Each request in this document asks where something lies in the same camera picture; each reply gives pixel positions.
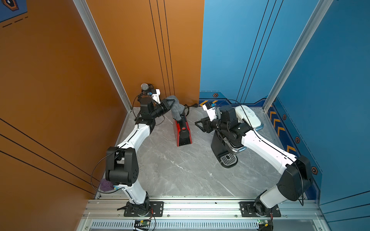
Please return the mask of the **grey microfibre cloth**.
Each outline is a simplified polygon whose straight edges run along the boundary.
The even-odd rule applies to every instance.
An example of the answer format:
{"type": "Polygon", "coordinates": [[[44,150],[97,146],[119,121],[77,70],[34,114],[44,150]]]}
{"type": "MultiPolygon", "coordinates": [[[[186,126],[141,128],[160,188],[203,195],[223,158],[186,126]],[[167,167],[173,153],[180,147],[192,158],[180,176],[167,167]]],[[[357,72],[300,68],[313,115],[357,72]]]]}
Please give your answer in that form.
{"type": "Polygon", "coordinates": [[[167,97],[166,100],[169,101],[172,118],[176,121],[181,121],[182,120],[181,115],[184,112],[185,106],[180,104],[179,100],[174,95],[167,97]]]}

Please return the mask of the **red capsule coffee machine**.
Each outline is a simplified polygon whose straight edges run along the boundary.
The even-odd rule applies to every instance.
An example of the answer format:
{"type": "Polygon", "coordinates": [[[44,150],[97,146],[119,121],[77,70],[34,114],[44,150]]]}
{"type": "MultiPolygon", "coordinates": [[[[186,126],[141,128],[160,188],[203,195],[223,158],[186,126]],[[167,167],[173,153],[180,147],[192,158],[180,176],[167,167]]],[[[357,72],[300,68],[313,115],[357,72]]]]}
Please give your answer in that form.
{"type": "Polygon", "coordinates": [[[185,114],[180,115],[181,120],[174,121],[174,134],[177,146],[192,144],[191,132],[185,114]]]}

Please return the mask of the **black coffee machine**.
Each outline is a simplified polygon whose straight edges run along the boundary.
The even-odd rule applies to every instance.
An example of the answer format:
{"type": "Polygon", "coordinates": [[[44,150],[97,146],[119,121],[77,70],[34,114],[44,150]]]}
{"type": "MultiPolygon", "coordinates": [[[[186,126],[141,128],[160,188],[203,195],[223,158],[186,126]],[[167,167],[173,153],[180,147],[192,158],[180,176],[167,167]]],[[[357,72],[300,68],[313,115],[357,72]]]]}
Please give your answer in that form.
{"type": "Polygon", "coordinates": [[[238,163],[237,153],[242,152],[247,148],[241,147],[234,149],[233,147],[230,147],[227,140],[224,140],[221,134],[215,131],[211,143],[211,149],[222,167],[231,168],[238,163]]]}

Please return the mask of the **white coffee machine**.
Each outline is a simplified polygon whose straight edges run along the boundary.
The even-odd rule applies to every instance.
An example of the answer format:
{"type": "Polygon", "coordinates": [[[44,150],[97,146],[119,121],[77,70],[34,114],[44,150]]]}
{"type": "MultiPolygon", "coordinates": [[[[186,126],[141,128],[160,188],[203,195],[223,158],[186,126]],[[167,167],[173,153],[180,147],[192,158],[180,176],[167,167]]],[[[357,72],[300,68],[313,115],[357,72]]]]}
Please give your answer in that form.
{"type": "Polygon", "coordinates": [[[236,116],[238,118],[238,122],[246,122],[251,127],[253,127],[256,131],[261,130],[264,127],[263,122],[257,116],[257,114],[251,110],[248,106],[239,105],[235,107],[236,116]]]}

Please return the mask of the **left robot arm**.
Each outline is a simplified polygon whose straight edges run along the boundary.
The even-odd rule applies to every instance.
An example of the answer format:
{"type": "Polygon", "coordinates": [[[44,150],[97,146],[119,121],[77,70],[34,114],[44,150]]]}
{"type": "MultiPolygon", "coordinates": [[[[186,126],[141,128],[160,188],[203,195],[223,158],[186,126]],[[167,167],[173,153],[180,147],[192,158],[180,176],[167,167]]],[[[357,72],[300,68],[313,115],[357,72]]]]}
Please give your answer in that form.
{"type": "Polygon", "coordinates": [[[159,103],[146,96],[138,99],[140,111],[135,117],[135,126],[129,136],[117,147],[110,147],[106,153],[105,179],[119,187],[129,199],[125,209],[139,215],[149,213],[148,193],[138,180],[139,165],[136,151],[156,126],[156,118],[165,115],[177,103],[175,96],[169,96],[159,103]]]}

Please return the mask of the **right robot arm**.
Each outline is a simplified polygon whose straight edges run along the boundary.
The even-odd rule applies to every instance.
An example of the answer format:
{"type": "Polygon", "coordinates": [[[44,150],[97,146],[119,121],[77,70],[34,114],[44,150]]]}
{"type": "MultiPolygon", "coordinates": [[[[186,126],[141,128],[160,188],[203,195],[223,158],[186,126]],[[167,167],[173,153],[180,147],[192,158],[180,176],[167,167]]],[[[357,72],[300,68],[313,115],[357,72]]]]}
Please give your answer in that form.
{"type": "Polygon", "coordinates": [[[238,163],[236,154],[250,149],[281,175],[275,186],[262,192],[252,205],[247,206],[249,211],[265,217],[284,201],[303,201],[305,191],[313,184],[311,163],[307,157],[290,154],[261,136],[244,105],[217,108],[213,103],[206,103],[202,108],[207,117],[195,124],[203,132],[214,133],[211,149],[223,167],[235,166],[238,163]]]}

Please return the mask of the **microphone on black tripod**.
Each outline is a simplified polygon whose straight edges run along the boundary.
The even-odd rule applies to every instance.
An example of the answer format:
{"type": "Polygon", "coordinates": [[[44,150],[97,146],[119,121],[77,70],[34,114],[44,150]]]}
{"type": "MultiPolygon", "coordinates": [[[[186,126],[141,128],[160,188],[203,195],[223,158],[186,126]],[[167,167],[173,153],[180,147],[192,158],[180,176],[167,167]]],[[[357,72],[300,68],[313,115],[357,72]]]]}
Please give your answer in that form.
{"type": "Polygon", "coordinates": [[[155,101],[148,94],[151,89],[154,89],[154,86],[152,84],[143,83],[141,84],[141,89],[141,93],[137,96],[137,101],[140,104],[140,111],[135,117],[135,121],[140,118],[142,112],[144,113],[144,117],[147,118],[147,115],[149,115],[154,110],[155,101]]]}

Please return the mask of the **purple toy cube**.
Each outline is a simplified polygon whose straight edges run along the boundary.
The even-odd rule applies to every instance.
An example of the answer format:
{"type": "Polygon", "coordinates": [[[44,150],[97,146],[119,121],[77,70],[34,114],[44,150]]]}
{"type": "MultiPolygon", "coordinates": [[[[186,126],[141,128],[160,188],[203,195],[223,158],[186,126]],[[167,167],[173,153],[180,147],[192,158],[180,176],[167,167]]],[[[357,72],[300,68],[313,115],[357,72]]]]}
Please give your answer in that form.
{"type": "Polygon", "coordinates": [[[112,182],[102,179],[99,185],[99,190],[102,192],[110,192],[114,190],[114,185],[112,182]]]}

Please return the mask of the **left circuit board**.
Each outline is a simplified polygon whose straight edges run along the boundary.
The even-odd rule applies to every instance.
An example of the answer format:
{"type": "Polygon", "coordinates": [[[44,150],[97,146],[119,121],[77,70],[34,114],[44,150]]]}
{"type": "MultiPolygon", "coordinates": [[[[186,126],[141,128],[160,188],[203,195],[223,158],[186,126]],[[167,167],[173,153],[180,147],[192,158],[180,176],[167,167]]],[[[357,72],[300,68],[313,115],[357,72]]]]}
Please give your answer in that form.
{"type": "Polygon", "coordinates": [[[134,231],[149,231],[151,226],[150,219],[142,219],[134,221],[134,231]]]}

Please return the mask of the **circuit board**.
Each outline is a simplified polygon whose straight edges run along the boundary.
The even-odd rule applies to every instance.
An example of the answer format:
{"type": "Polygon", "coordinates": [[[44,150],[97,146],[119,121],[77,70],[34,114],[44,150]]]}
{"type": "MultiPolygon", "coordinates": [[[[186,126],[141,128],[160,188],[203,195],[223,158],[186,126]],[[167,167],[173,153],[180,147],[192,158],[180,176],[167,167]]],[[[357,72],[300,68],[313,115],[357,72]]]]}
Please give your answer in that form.
{"type": "Polygon", "coordinates": [[[274,224],[271,220],[264,220],[262,223],[259,223],[259,228],[257,231],[273,231],[274,224]]]}
{"type": "Polygon", "coordinates": [[[150,219],[142,219],[134,221],[134,231],[149,231],[151,226],[150,219]]]}

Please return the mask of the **right circuit board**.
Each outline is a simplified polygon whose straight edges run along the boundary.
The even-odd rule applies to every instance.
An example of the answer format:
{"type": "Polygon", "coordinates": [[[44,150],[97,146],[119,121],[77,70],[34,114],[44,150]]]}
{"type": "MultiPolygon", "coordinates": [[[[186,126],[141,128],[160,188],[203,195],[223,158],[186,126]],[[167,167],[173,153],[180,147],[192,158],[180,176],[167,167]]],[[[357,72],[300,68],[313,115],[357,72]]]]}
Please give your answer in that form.
{"type": "Polygon", "coordinates": [[[262,223],[259,223],[259,228],[257,231],[273,231],[274,224],[271,220],[264,220],[262,223]]]}

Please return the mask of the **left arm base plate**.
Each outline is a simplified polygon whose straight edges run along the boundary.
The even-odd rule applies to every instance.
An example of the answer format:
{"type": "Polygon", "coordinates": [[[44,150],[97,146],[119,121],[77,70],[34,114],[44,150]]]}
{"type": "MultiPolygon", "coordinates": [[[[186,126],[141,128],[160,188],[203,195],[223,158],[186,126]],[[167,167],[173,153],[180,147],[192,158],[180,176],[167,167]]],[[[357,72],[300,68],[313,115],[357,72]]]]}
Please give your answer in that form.
{"type": "Polygon", "coordinates": [[[149,201],[142,205],[134,205],[127,202],[124,210],[124,217],[151,217],[152,215],[162,217],[164,211],[163,201],[149,201]]]}

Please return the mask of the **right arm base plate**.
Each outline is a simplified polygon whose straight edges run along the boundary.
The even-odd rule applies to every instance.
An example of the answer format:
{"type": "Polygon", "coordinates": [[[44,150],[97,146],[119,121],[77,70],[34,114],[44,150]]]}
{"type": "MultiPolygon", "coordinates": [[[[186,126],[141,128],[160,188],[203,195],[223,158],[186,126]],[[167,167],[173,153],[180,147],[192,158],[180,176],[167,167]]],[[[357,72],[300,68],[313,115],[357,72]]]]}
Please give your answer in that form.
{"type": "Polygon", "coordinates": [[[266,208],[259,202],[242,201],[239,202],[242,217],[270,217],[280,218],[281,212],[278,205],[272,208],[266,208]]]}

